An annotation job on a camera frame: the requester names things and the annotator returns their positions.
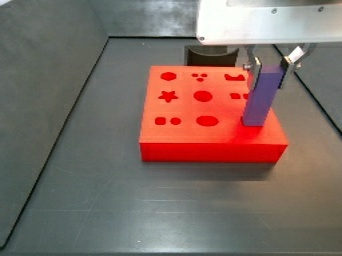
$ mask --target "circular hole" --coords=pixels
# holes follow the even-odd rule
[[[174,117],[170,122],[173,125],[179,125],[182,123],[182,120],[181,120],[181,118]]]
[[[197,123],[202,126],[215,126],[219,123],[219,120],[214,116],[201,116],[197,118]]]
[[[201,102],[209,102],[213,99],[213,94],[207,91],[197,91],[194,98]]]
[[[155,118],[155,124],[157,125],[165,125],[166,124],[166,118],[165,117],[157,117]]]

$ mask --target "red shape sorter block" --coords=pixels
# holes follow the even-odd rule
[[[143,161],[278,161],[288,139],[274,111],[264,127],[241,121],[246,80],[242,68],[151,67],[139,139]]]

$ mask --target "gray floor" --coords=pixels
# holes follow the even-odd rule
[[[141,162],[149,68],[194,42],[110,41],[3,254],[342,252],[341,135],[296,78],[277,165]]]

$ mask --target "gray wall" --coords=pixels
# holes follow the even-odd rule
[[[0,7],[0,247],[106,42],[87,0]]]
[[[289,54],[288,45],[278,45]],[[342,43],[322,43],[297,74],[342,133]]]
[[[91,0],[110,36],[194,37],[198,0]]]

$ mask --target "purple block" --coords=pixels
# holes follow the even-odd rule
[[[245,112],[245,126],[264,126],[281,85],[285,71],[280,66],[262,67],[257,86],[250,92]]]

